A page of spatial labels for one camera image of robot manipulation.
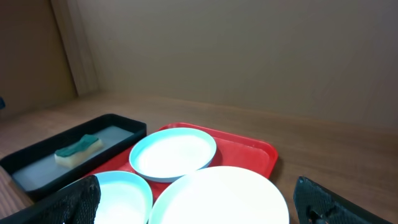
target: plate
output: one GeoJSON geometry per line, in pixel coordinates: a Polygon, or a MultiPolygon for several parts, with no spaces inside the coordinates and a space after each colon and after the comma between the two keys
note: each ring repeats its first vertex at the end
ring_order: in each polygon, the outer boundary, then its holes
{"type": "Polygon", "coordinates": [[[207,167],[216,153],[209,134],[193,128],[158,131],[139,141],[129,162],[143,178],[173,182],[183,175],[207,167]]]}
{"type": "Polygon", "coordinates": [[[239,167],[198,170],[157,199],[149,224],[289,224],[286,202],[265,177],[239,167]]]}
{"type": "Polygon", "coordinates": [[[102,172],[95,176],[101,188],[101,200],[94,224],[147,223],[153,198],[142,177],[125,171],[102,172]]]}

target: beige wall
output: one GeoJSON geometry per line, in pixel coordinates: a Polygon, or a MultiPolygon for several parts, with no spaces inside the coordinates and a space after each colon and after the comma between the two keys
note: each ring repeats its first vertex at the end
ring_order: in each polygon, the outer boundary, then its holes
{"type": "Polygon", "coordinates": [[[398,128],[396,0],[78,3],[105,90],[398,128]]]}
{"type": "Polygon", "coordinates": [[[75,97],[47,0],[0,0],[0,118],[75,97]]]}

